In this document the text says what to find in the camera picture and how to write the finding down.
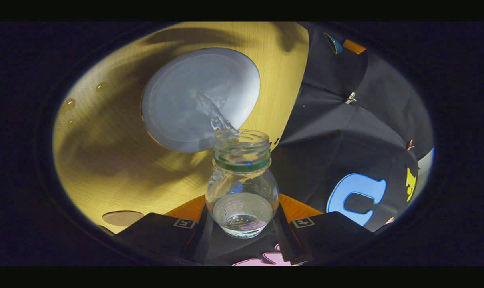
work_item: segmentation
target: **orange tab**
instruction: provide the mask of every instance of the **orange tab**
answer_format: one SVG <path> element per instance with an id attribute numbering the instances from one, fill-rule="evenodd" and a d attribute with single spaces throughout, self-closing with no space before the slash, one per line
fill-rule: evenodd
<path id="1" fill-rule="evenodd" d="M 349 49 L 350 51 L 354 52 L 355 54 L 359 55 L 366 50 L 365 47 L 357 44 L 356 42 L 352 42 L 351 40 L 347 39 L 343 42 L 343 48 Z"/>
<path id="2" fill-rule="evenodd" d="M 177 208 L 170 210 L 164 215 L 181 219 L 194 220 L 199 223 L 199 219 L 201 218 L 201 213 L 203 212 L 203 207 L 205 207 L 205 203 L 206 197 L 204 195 L 201 195 L 181 206 L 178 206 Z"/>
<path id="3" fill-rule="evenodd" d="M 322 212 L 318 211 L 317 209 L 308 206 L 298 200 L 295 200 L 291 197 L 286 195 L 279 196 L 279 202 L 283 207 L 284 215 L 288 223 L 292 220 L 306 218 L 306 217 L 313 217 L 316 215 L 323 214 Z"/>

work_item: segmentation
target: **water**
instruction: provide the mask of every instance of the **water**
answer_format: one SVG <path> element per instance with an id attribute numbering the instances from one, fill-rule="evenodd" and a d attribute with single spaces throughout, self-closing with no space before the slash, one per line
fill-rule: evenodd
<path id="1" fill-rule="evenodd" d="M 255 237 L 273 217 L 271 203 L 264 197 L 247 192 L 228 194 L 213 208 L 214 220 L 231 237 Z"/>
<path id="2" fill-rule="evenodd" d="M 239 131 L 231 125 L 231 123 L 224 118 L 219 108 L 201 92 L 195 92 L 196 98 L 199 102 L 201 112 L 203 112 L 209 119 L 210 125 L 217 133 L 228 132 L 231 134 L 238 134 Z"/>

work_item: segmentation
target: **black background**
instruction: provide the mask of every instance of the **black background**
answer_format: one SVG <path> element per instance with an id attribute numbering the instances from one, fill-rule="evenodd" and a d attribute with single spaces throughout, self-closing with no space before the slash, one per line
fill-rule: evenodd
<path id="1" fill-rule="evenodd" d="M 0 22 L 0 266 L 140 264 L 101 244 L 99 231 L 73 224 L 48 198 L 48 190 L 58 191 L 39 179 L 34 134 L 52 125 L 44 118 L 35 130 L 50 87 L 170 24 Z M 408 213 L 339 264 L 484 265 L 484 22 L 340 25 L 396 51 L 419 75 L 429 91 L 436 158 Z"/>

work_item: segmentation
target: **wooden surface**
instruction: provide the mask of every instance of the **wooden surface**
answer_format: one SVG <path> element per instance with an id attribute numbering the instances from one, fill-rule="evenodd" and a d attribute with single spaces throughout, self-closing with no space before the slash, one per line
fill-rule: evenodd
<path id="1" fill-rule="evenodd" d="M 56 119 L 53 149 L 69 197 L 95 224 L 112 211 L 164 214 L 205 193 L 211 150 L 169 151 L 146 133 L 139 113 L 145 84 L 173 58 L 231 48 L 258 67 L 258 101 L 241 129 L 281 137 L 304 75 L 306 29 L 294 22 L 182 22 L 113 52 L 74 85 Z"/>

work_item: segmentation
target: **glass jar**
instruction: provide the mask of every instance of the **glass jar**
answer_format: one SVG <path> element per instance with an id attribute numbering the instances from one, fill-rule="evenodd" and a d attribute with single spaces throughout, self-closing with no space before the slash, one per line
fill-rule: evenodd
<path id="1" fill-rule="evenodd" d="M 269 136 L 253 130 L 218 134 L 214 173 L 206 193 L 208 212 L 231 237 L 258 235 L 279 205 L 277 183 L 269 170 Z"/>

